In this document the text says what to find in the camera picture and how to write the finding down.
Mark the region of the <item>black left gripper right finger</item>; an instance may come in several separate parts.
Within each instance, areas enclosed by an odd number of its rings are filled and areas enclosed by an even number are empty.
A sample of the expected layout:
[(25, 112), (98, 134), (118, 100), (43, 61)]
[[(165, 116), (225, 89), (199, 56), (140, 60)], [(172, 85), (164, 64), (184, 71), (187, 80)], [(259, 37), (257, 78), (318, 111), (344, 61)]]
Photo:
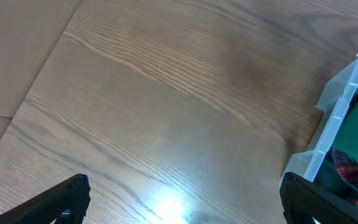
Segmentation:
[(288, 224), (358, 224), (358, 208), (301, 176), (287, 172), (280, 186)]

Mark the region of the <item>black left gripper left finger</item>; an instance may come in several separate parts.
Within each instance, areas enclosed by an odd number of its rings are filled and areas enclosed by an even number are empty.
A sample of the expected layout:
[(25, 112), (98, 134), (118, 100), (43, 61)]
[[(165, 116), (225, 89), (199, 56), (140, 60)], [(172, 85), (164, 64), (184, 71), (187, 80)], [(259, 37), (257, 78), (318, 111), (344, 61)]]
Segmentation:
[(0, 224), (83, 223), (90, 204), (88, 176), (76, 174), (0, 214)]

